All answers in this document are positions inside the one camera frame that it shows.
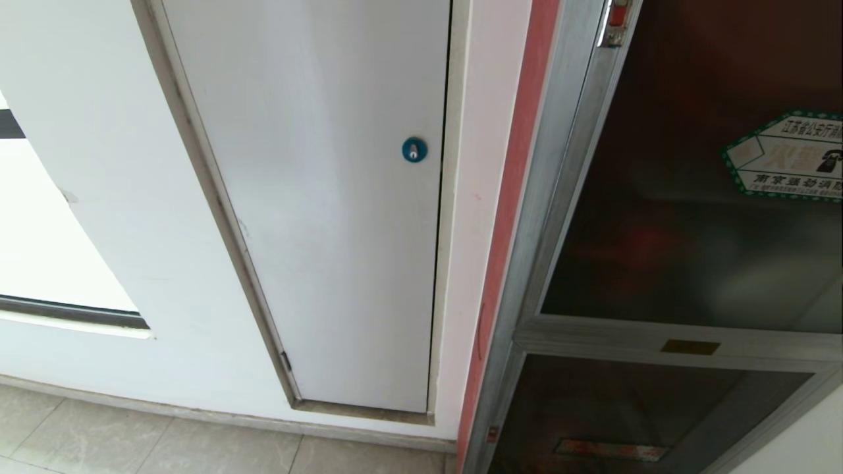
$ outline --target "lock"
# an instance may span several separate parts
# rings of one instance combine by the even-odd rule
[[[410,163],[418,163],[427,156],[427,144],[418,137],[407,138],[401,146],[401,153]]]

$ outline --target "access panel door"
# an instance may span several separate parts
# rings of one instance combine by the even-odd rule
[[[303,399],[427,410],[449,8],[164,2]]]

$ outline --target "sticker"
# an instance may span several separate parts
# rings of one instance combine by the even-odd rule
[[[578,455],[642,462],[658,462],[668,451],[668,448],[657,446],[594,443],[579,439],[560,439],[556,449],[553,450],[558,455]]]
[[[794,110],[720,150],[743,194],[840,202],[843,116]]]

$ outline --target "tiled floor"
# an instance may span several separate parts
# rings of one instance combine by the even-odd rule
[[[0,385],[0,474],[452,474],[451,455],[162,417]]]

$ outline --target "white wall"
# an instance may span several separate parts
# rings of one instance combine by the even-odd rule
[[[0,89],[152,327],[137,340],[0,320],[0,374],[309,423],[455,439],[529,0],[475,3],[449,225],[437,424],[291,410],[128,0],[0,1]]]
[[[841,474],[843,386],[732,470],[732,474]]]

